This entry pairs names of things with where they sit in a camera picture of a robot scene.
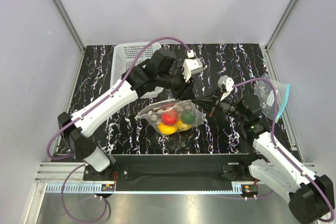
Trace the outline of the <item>green lime fruit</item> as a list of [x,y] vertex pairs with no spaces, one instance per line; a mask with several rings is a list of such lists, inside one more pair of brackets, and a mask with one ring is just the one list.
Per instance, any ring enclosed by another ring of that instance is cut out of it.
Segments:
[[192,125],[196,120],[196,116],[193,112],[185,110],[181,113],[180,120],[183,124]]

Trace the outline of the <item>clear dotted zip bag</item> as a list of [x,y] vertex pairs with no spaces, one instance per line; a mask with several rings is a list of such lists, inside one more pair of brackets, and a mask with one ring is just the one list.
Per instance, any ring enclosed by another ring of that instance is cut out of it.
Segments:
[[135,119],[146,120],[158,133],[168,136],[202,125],[206,115],[191,100],[169,99],[148,105]]

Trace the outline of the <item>red apple fruit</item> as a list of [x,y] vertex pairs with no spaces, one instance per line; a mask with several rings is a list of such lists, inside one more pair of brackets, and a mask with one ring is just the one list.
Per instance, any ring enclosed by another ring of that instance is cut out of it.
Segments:
[[161,119],[163,124],[173,126],[179,119],[178,112],[176,110],[164,112]]

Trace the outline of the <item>yellow orange fruit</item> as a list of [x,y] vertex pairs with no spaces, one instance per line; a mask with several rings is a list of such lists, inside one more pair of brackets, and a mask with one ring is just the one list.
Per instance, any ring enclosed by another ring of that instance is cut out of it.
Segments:
[[176,125],[175,125],[175,126],[176,126],[177,129],[180,130],[180,131],[187,131],[187,130],[189,130],[189,129],[191,129],[191,128],[193,127],[192,124],[185,124],[185,123],[183,123],[181,120],[178,120],[178,121],[176,122]]

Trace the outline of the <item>yellow lemon fruit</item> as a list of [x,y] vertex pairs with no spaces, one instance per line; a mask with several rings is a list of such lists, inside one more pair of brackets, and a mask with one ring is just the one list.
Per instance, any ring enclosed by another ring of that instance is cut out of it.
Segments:
[[174,134],[177,131],[177,127],[170,126],[170,125],[165,125],[163,123],[161,123],[158,126],[158,129],[159,129],[160,133],[163,134],[163,135],[171,135],[171,134]]

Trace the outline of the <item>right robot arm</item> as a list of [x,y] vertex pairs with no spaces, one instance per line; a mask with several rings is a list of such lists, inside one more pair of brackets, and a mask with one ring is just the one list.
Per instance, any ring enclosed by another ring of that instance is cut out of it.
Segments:
[[208,116],[222,114],[238,120],[242,142],[255,152],[248,154],[233,168],[235,176],[266,184],[284,199],[300,223],[317,220],[328,223],[334,220],[332,180],[327,175],[316,175],[275,138],[271,128],[259,118],[261,106],[256,95],[245,95],[237,104],[215,97],[194,99],[193,103]]

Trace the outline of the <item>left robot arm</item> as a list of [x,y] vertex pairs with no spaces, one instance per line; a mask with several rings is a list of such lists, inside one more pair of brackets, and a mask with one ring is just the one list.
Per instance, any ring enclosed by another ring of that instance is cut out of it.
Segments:
[[103,180],[113,175],[112,161],[89,137],[110,116],[124,106],[153,92],[157,87],[170,89],[176,99],[181,99],[192,89],[192,75],[202,71],[202,63],[187,54],[183,65],[172,70],[176,61],[173,52],[160,48],[152,57],[132,65],[112,88],[83,109],[58,116],[61,137],[74,158],[86,162]]

